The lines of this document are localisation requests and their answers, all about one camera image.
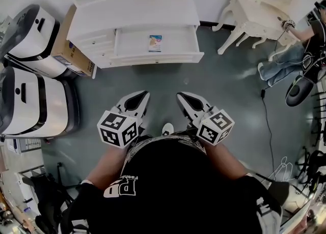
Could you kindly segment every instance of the seated person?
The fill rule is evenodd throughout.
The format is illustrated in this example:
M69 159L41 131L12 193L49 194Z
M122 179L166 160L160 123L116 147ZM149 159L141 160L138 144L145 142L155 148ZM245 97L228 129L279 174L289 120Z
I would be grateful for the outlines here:
M281 206L223 144L195 143L168 125L128 151L108 147L60 233L279 233Z
M299 39L288 51L274 56L274 60L266 65L258 64L258 72L261 80L267 81L268 86L273 86L292 72L302 71L303 57L308 48L314 52L324 45L326 31L326 2L321 3L321 20L315 20L305 31L299 32L293 27L289 30Z

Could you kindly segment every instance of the gray floor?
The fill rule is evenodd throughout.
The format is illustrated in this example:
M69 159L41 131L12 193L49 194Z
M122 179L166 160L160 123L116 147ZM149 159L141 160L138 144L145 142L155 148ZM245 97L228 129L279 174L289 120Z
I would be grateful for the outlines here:
M266 83L260 80L256 67L274 50L275 42L267 41L253 50L252 43L258 39L250 38L239 47L232 45L224 55L218 55L216 49L229 34L227 30L213 33L207 27L199 27L199 47L205 56L198 64L120 67L98 70L95 80L78 78L75 83L80 99L80 130L42 148L47 170L56 175L56 163L60 161L66 168L65 184L84 179L107 147L98 135L98 120L121 97L135 91L151 93L145 133L159 135L165 122L171 122L175 130L185 129L187 120L177 105L175 94L187 91L203 96L235 120L224 144L251 169L268 176L272 172L269 132L260 98ZM266 91L275 167L284 156L294 162L310 133L311 121L307 117L312 116L311 98L294 108L285 104L286 91L294 78L291 74Z

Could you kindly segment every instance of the shoe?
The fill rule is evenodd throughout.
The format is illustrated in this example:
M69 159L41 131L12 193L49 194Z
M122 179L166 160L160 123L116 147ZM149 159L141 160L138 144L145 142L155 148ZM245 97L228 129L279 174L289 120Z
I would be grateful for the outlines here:
M263 66L263 63L260 62L260 63L258 64L257 69L258 69L258 73L259 73L260 79L263 80L263 81L265 81L265 79L263 79L263 77L261 76L261 73L260 73L260 69L262 68L262 66Z
M162 129L162 136L167 136L167 135L170 135L170 134L173 134L174 133L174 128L173 128L173 125L170 124L170 123L167 123L163 126L163 129Z

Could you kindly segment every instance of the curved table leg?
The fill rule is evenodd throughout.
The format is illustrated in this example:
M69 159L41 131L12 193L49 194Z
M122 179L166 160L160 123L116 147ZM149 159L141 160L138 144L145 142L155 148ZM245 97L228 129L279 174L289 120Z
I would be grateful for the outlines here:
M257 45L264 43L266 41L266 39L267 39L266 37L262 37L260 41L257 41L256 43L254 43L253 49L255 49Z
M247 33L245 33L244 36L241 38L241 40L239 40L239 42L235 46L239 47L239 45L249 37L250 36Z
M231 35L228 37L223 46L218 49L219 55L222 55L224 51L245 32L245 26L246 25L242 23L235 27L235 29L231 32Z
M292 44L290 43L290 44L286 45L285 47L280 48L280 49L276 50L275 52L272 52L272 53L268 56L268 61L273 61L273 57L274 57L275 55L278 55L278 54L281 54L281 53L286 52L286 51L287 51L291 46L292 46Z
M222 28L224 21L226 19L227 13L232 11L233 4L234 4L234 0L230 0L230 4L227 7L225 7L223 12L221 13L221 16L219 18L219 24L217 26L212 27L213 32L217 32Z

